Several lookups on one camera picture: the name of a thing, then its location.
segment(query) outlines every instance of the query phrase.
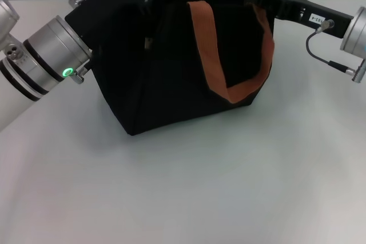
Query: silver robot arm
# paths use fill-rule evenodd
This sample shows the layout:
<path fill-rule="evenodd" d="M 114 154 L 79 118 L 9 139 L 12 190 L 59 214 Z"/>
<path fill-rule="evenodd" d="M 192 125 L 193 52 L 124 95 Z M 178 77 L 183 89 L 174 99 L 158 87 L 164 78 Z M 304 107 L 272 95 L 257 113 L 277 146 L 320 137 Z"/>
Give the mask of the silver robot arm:
<path fill-rule="evenodd" d="M 14 38 L 19 15 L 0 0 L 0 131 L 66 77 L 82 77 L 77 69 L 91 57 L 89 48 L 59 16 L 24 43 Z"/>
<path fill-rule="evenodd" d="M 308 53 L 318 61 L 352 76 L 352 81 L 360 83 L 366 73 L 366 9 L 361 7 L 355 17 L 332 10 L 308 0 L 245 0 L 255 4 L 277 19 L 292 21 L 315 29 L 306 41 Z M 309 41 L 315 35 L 325 32 L 343 39 L 341 50 L 363 59 L 357 70 L 334 61 L 326 61 L 314 55 Z"/>

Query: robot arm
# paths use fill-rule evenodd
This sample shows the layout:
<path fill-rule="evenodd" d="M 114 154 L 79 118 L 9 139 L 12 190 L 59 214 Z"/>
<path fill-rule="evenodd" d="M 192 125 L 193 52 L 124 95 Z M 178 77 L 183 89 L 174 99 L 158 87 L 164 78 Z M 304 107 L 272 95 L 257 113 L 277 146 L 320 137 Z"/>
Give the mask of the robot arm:
<path fill-rule="evenodd" d="M 353 18 L 307 0 L 247 0 L 278 19 L 297 22 L 329 35 L 343 38 L 341 50 L 366 59 L 366 10 Z M 19 16 L 6 0 L 0 0 L 0 131 L 34 102 L 41 99 L 68 76 L 82 83 L 90 69 L 91 51 L 108 36 L 108 21 L 125 6 L 142 13 L 152 9 L 153 0 L 86 0 L 66 16 L 52 19 L 24 43 L 10 35 Z M 328 62 L 360 82 L 366 62 L 357 71 Z"/>
<path fill-rule="evenodd" d="M 366 73 L 366 9 L 364 7 L 359 9 L 355 17 L 352 17 L 308 0 L 246 0 L 246 2 L 266 9 L 277 19 L 296 22 L 316 29 L 315 33 L 307 39 L 308 53 L 331 67 L 353 76 L 354 82 L 361 82 Z M 309 40 L 321 32 L 342 38 L 341 50 L 362 58 L 361 66 L 355 71 L 312 54 L 309 49 Z"/>

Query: brown strap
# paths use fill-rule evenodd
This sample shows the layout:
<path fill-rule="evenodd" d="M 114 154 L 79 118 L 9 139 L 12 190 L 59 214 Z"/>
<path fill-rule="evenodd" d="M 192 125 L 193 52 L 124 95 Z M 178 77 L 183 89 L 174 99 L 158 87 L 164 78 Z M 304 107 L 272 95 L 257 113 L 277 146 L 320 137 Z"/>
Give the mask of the brown strap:
<path fill-rule="evenodd" d="M 273 42 L 265 10 L 254 7 L 257 19 L 264 30 L 260 71 L 252 79 L 227 88 L 218 55 L 216 27 L 212 9 L 205 1 L 188 2 L 188 4 L 192 15 L 197 47 L 209 88 L 230 103 L 242 101 L 264 84 L 272 64 L 275 43 Z"/>

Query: white tabletop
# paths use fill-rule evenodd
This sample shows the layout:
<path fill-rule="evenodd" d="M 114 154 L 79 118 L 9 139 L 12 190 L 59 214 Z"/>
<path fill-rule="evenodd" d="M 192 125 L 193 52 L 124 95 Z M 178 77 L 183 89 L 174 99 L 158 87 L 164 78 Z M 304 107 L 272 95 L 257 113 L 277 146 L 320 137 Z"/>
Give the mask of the white tabletop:
<path fill-rule="evenodd" d="M 366 0 L 312 0 L 355 14 Z M 27 38 L 67 1 L 13 2 Z M 276 21 L 271 75 L 250 107 L 130 137 L 91 73 L 0 133 L 1 244 L 366 242 L 366 83 L 312 59 Z M 357 68 L 340 39 L 313 51 Z"/>

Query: black bag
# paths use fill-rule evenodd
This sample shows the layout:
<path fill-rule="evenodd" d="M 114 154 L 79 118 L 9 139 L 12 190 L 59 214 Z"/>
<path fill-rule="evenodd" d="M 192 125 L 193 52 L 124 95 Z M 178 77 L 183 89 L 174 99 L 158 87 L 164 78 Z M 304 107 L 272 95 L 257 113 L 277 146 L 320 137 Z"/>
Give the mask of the black bag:
<path fill-rule="evenodd" d="M 205 1 L 200 5 L 203 3 L 208 13 L 193 11 L 194 5 L 188 2 L 197 4 L 195 1 Z M 273 47 L 268 45 L 273 43 L 274 16 L 267 14 L 267 21 L 261 12 L 259 19 L 256 8 L 244 5 L 244 0 L 164 0 L 158 23 L 151 23 L 137 7 L 123 7 L 113 19 L 113 32 L 94 51 L 92 68 L 107 103 L 127 133 L 136 135 L 250 105 L 268 77 L 273 56 Z M 202 52 L 207 51 L 206 41 L 202 33 L 197 34 L 202 30 L 197 29 L 205 18 L 214 19 L 212 32 L 216 31 L 216 52 L 225 77 L 220 84 L 227 90 L 244 82 L 256 85 L 240 100 L 225 98 L 212 87 L 222 80 L 208 75 L 204 62 L 209 60 Z M 264 55 L 268 59 L 265 72 Z"/>

